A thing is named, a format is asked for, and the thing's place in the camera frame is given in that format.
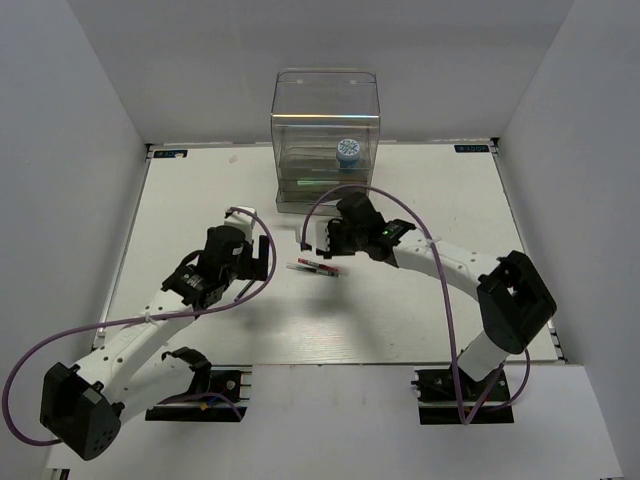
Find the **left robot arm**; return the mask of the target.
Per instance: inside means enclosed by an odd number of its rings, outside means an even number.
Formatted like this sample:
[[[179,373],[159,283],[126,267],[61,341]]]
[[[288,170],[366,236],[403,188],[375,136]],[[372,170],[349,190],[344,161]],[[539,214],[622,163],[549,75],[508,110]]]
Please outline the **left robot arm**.
[[[100,348],[43,380],[40,422],[85,461],[100,456],[121,427],[172,397],[199,399],[211,387],[211,363],[169,340],[213,308],[237,280],[265,283],[272,240],[253,235],[252,220],[228,218],[207,231],[202,249],[187,254],[161,283],[139,322],[122,327]]]

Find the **green highlighter marker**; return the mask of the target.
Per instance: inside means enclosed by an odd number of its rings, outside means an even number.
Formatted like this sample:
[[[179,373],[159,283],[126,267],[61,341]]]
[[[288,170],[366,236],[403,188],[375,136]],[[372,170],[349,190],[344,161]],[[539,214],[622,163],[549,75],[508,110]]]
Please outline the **green highlighter marker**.
[[[296,185],[299,187],[320,187],[326,185],[326,182],[319,180],[297,180]]]

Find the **clear plastic drawer organizer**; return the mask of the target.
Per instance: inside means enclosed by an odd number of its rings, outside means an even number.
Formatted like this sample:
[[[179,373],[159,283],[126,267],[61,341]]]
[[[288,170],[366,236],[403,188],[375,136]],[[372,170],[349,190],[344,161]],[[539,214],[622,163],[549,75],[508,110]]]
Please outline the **clear plastic drawer organizer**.
[[[270,114],[271,143],[277,174],[276,208],[280,213],[329,215],[351,190],[371,184],[380,137],[381,112],[376,75],[341,68],[289,68],[278,73]],[[339,168],[336,145],[352,138],[361,144],[358,166]],[[345,184],[340,174],[366,175],[366,184]],[[325,181],[299,187],[297,180]]]

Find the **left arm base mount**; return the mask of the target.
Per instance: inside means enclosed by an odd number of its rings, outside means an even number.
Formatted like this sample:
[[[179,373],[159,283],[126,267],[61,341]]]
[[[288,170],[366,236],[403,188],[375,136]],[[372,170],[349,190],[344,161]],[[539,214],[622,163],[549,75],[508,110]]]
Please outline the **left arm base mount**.
[[[148,422],[239,423],[250,402],[252,366],[213,367],[207,390],[147,410]]]

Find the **blue table label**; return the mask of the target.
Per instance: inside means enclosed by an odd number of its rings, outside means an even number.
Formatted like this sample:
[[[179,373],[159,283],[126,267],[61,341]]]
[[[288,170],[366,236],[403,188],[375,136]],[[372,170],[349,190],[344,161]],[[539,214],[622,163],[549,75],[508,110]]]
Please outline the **blue table label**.
[[[489,153],[488,145],[482,144],[455,144],[454,150],[457,153]]]
[[[161,158],[161,159],[186,158],[187,155],[188,155],[188,151],[186,149],[155,150],[153,152],[153,158]]]

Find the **red refill pen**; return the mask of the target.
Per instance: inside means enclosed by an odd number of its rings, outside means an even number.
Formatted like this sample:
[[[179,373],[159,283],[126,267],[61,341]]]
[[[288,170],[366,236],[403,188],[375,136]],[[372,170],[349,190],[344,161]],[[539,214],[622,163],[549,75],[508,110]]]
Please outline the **red refill pen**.
[[[307,270],[311,269],[316,272],[319,272],[319,271],[327,272],[329,276],[341,276],[341,275],[348,276],[349,275],[349,271],[347,269],[331,266],[325,263],[319,263],[319,262],[305,259],[302,257],[299,257],[297,259],[297,264],[299,266],[303,266]]]

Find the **dark blue pen refill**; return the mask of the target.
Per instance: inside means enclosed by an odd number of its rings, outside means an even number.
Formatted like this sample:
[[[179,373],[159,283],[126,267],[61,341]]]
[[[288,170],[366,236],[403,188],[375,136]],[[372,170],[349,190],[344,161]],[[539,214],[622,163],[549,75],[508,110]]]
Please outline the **dark blue pen refill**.
[[[234,298],[234,302],[238,302],[250,291],[250,289],[255,284],[256,280],[252,279],[247,282],[247,284],[240,290],[240,292]]]

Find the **blue cleaning gel jar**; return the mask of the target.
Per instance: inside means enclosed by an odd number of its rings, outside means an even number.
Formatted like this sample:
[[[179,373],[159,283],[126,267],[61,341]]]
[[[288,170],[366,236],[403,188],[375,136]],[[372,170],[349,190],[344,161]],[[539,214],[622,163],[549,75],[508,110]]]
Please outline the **blue cleaning gel jar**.
[[[361,144],[352,138],[341,139],[336,145],[336,160],[339,168],[350,171],[358,166],[361,158]]]

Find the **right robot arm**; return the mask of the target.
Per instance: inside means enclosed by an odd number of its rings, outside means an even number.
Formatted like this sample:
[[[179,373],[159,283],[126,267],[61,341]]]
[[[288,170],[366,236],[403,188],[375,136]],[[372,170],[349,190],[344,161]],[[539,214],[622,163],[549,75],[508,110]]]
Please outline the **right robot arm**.
[[[338,202],[339,216],[314,225],[315,250],[326,259],[363,252],[374,261],[445,280],[475,300],[481,332],[457,357],[453,390],[472,399],[488,376],[511,355],[520,355],[557,312],[557,303],[531,259],[520,251],[502,257],[475,253],[429,238],[416,223],[385,220],[368,196]]]

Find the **left blue table label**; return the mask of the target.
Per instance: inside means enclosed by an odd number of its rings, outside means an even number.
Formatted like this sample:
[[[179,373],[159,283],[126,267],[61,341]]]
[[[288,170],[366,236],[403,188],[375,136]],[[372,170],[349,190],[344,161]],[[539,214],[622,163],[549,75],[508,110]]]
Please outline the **left blue table label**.
[[[161,159],[186,158],[187,155],[188,155],[188,151],[186,149],[155,150],[153,152],[153,158],[161,158]]]

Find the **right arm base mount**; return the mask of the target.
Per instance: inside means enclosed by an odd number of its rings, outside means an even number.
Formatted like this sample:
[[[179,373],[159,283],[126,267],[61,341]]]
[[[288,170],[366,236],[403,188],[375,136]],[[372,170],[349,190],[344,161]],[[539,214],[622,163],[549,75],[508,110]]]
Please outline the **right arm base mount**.
[[[483,392],[491,383],[494,373],[480,382],[472,381],[460,374],[463,413],[468,416]],[[411,382],[417,393],[419,421],[423,426],[459,425],[458,403],[455,395],[453,373],[450,368],[430,368],[415,371]],[[513,424],[514,414],[510,405],[502,406],[511,399],[506,374],[502,371],[484,397],[482,406],[471,420],[474,425]]]

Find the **green refill pen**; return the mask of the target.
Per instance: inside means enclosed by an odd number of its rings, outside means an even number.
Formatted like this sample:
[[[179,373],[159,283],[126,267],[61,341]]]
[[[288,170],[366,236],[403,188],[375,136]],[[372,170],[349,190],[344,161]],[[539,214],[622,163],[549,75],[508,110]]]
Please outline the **green refill pen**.
[[[286,268],[292,271],[305,272],[309,274],[322,275],[326,277],[338,278],[341,276],[340,272],[337,272],[337,271],[311,267],[303,264],[287,263]]]

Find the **right blue table label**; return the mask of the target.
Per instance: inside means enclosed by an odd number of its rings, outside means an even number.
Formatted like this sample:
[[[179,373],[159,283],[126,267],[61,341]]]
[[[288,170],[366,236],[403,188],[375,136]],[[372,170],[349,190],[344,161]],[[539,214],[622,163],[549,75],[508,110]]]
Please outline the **right blue table label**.
[[[489,153],[488,145],[482,144],[455,144],[454,150],[457,153]]]

